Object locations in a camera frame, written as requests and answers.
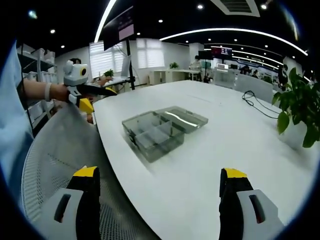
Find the wristband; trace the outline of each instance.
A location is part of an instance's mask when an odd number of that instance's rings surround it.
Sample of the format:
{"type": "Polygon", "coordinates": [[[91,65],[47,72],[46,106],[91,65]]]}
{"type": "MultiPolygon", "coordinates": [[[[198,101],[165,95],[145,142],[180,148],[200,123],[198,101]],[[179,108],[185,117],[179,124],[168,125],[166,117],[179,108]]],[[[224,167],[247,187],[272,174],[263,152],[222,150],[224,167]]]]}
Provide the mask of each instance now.
{"type": "Polygon", "coordinates": [[[44,99],[47,101],[47,102],[50,102],[50,88],[51,88],[51,82],[47,83],[46,86],[45,86],[45,90],[44,90],[44,99]]]}

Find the small plant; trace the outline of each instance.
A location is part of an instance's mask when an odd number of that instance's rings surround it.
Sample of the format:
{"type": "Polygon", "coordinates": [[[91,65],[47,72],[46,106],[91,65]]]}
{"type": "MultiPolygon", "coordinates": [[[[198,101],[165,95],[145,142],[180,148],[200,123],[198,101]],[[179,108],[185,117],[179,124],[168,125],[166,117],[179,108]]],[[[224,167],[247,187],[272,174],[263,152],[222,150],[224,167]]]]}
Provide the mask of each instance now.
{"type": "Polygon", "coordinates": [[[272,79],[270,76],[268,75],[264,75],[263,78],[262,78],[263,81],[269,83],[269,84],[272,84],[272,79]]]}
{"type": "Polygon", "coordinates": [[[320,83],[313,87],[303,82],[303,78],[297,75],[296,68],[289,73],[290,84],[286,84],[289,91],[274,94],[272,104],[280,101],[282,112],[278,116],[277,130],[282,134],[288,127],[290,119],[294,125],[301,121],[307,126],[306,135],[302,146],[310,148],[320,140],[320,83]]]}
{"type": "Polygon", "coordinates": [[[176,62],[170,63],[170,69],[177,69],[177,68],[179,68],[178,63],[176,62]]]}
{"type": "Polygon", "coordinates": [[[106,71],[106,72],[104,73],[104,75],[105,75],[106,77],[113,77],[113,76],[114,76],[114,71],[113,71],[112,69],[110,69],[110,70],[106,71]]]}

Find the light blue sleeve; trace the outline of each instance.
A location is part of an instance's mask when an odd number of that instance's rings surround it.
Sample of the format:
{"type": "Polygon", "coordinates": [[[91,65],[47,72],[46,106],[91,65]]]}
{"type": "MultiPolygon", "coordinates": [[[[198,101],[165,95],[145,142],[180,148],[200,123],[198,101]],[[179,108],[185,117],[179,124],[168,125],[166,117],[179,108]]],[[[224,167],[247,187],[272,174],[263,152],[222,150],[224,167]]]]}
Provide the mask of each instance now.
{"type": "Polygon", "coordinates": [[[33,141],[32,129],[17,92],[21,80],[15,43],[0,73],[0,166],[8,189],[18,203],[23,167],[33,141]]]}

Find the window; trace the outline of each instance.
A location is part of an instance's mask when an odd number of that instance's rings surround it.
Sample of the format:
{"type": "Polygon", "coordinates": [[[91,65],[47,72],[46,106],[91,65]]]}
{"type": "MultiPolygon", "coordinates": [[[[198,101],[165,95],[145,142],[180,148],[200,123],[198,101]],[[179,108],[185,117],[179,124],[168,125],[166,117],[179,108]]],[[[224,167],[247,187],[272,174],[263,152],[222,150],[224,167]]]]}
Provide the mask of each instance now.
{"type": "Polygon", "coordinates": [[[162,42],[160,40],[138,38],[136,47],[138,49],[138,66],[140,69],[165,66],[162,42]]]}
{"type": "Polygon", "coordinates": [[[122,42],[104,51],[104,42],[90,43],[90,65],[93,78],[103,75],[112,69],[115,73],[121,72],[124,54],[120,51],[124,47],[122,42]]]}

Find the black ceiling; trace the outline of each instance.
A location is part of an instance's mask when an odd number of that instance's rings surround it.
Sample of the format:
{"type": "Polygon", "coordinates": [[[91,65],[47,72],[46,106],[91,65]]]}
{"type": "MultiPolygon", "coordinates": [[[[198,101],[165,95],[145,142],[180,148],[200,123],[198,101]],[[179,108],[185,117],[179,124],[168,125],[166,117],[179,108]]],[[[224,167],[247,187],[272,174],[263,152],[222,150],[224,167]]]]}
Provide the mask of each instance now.
{"type": "MultiPolygon", "coordinates": [[[[56,56],[88,46],[94,41],[100,19],[108,0],[55,0],[41,1],[31,5],[37,13],[37,19],[25,18],[23,42],[33,48],[44,48],[56,52],[56,56]]],[[[140,32],[141,38],[160,39],[173,34],[206,28],[243,28],[269,33],[283,38],[303,50],[312,52],[309,33],[314,27],[306,20],[311,10],[307,4],[294,1],[269,1],[268,9],[262,10],[260,5],[266,0],[255,0],[260,17],[225,15],[210,0],[117,0],[107,21],[116,17],[130,6],[134,6],[134,26],[140,32]],[[298,23],[300,35],[295,39],[294,31],[286,21],[284,9],[287,9],[298,23]]],[[[309,63],[310,57],[304,56],[295,48],[270,37],[245,32],[207,31],[193,33],[168,39],[172,43],[199,42],[203,44],[239,44],[245,47],[245,52],[263,55],[265,45],[267,50],[281,56],[295,56],[298,62],[309,63]]],[[[241,51],[241,46],[231,46],[241,51]]],[[[266,57],[282,62],[281,56],[266,52],[266,57]]]]}

